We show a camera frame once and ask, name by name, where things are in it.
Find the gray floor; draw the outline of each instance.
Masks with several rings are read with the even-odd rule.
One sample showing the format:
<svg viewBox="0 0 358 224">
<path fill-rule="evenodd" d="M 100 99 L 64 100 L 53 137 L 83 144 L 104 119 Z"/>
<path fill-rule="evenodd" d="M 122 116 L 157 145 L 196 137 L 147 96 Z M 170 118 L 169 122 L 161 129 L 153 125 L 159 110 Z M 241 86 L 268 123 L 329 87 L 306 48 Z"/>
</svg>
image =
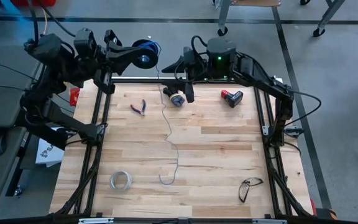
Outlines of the gray floor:
<svg viewBox="0 0 358 224">
<path fill-rule="evenodd" d="M 126 18 L 203 18 L 215 19 L 217 10 L 210 0 L 64 0 L 51 8 L 56 16 L 71 17 L 126 17 Z M 296 0 L 283 0 L 278 8 L 281 19 L 319 20 L 326 10 L 323 0 L 312 0 L 301 7 Z M 28 15 L 27 11 L 18 11 L 12 6 L 0 11 L 0 14 Z M 273 19 L 271 8 L 231 7 L 231 19 Z M 334 16 L 335 20 L 358 20 L 358 1 L 348 0 Z M 204 39 L 216 37 L 217 24 L 192 23 L 63 23 L 67 29 L 76 31 L 82 27 L 93 30 L 99 43 L 102 43 L 104 31 L 114 29 L 124 45 L 131 45 L 137 39 L 148 38 L 162 46 L 160 68 L 176 61 L 182 47 L 190 45 L 193 35 Z M 285 61 L 275 25 L 272 24 L 228 24 L 229 33 L 225 39 L 233 40 L 237 49 L 254 56 L 271 75 L 282 77 L 289 83 Z M 311 132 L 316 144 L 318 157 L 326 181 L 333 209 L 341 220 L 358 221 L 358 26 L 327 26 L 326 33 L 311 38 L 316 26 L 284 25 L 285 38 L 295 69 L 300 90 L 320 97 L 323 105 L 309 117 Z M 72 42 L 72 38 L 63 33 L 54 23 L 48 23 L 48 31 L 58 34 L 63 40 Z M 22 45 L 33 36 L 32 23 L 26 21 L 0 21 L 0 44 Z M 131 67 L 124 76 L 155 77 L 155 70 L 139 70 Z M 306 110 L 312 110 L 316 103 L 303 98 Z M 320 201 L 315 184 L 310 158 L 303 138 L 300 138 L 303 167 L 311 198 L 317 206 Z M 44 177 L 33 181 L 53 182 L 53 177 Z M 30 216 L 46 214 L 52 194 L 53 184 L 45 184 L 36 191 L 24 193 L 17 200 L 37 198 L 37 203 L 20 203 L 4 210 L 0 201 L 0 212 Z"/>
</svg>

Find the wooden tabletop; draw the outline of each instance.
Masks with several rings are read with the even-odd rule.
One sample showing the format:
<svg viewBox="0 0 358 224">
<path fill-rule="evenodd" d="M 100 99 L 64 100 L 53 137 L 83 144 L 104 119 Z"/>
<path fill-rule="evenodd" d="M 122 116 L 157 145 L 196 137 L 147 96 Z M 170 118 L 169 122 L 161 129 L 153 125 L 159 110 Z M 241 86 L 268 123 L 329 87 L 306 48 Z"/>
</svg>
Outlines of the wooden tabletop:
<svg viewBox="0 0 358 224">
<path fill-rule="evenodd" d="M 241 90 L 244 98 L 230 108 L 220 96 L 223 89 L 231 93 Z M 96 93 L 97 87 L 86 82 L 74 118 L 90 123 Z M 129 106 L 141 108 L 142 99 L 147 102 L 144 117 Z M 170 131 L 162 116 L 158 85 L 119 84 L 111 99 L 92 213 L 141 218 L 263 218 L 264 214 L 273 214 L 253 88 L 196 85 L 192 104 L 177 108 L 166 95 L 163 101 L 172 127 L 168 140 L 176 144 L 179 152 L 175 182 L 162 185 L 158 179 L 161 175 L 166 182 L 172 180 L 177 157 L 176 147 L 164 141 Z M 286 141 L 296 144 L 293 139 Z M 85 147 L 78 143 L 66 148 L 51 212 L 60 209 L 78 186 Z M 291 146 L 281 147 L 281 152 L 288 187 L 312 212 L 299 152 Z M 127 191 L 110 187 L 110 177 L 119 170 L 132 176 L 132 186 Z M 251 187 L 242 203 L 238 199 L 239 186 L 249 177 L 261 178 L 264 183 Z M 282 194 L 277 189 L 284 211 Z M 87 194 L 85 190 L 82 209 Z"/>
</svg>

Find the red-handled pliers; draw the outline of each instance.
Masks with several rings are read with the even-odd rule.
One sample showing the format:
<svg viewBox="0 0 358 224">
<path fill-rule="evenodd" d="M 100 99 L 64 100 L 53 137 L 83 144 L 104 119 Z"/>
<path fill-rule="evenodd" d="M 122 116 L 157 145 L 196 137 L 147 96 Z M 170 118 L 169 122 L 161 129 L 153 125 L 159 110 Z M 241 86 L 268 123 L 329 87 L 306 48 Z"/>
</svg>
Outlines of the red-handled pliers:
<svg viewBox="0 0 358 224">
<path fill-rule="evenodd" d="M 146 109 L 146 101 L 145 101 L 145 100 L 142 100 L 142 101 L 143 101 L 142 111 L 136 109 L 136 108 L 134 107 L 134 105 L 131 105 L 131 108 L 132 108 L 132 110 L 135 111 L 136 113 L 138 113 L 138 114 L 144 116 L 144 110 Z"/>
</svg>

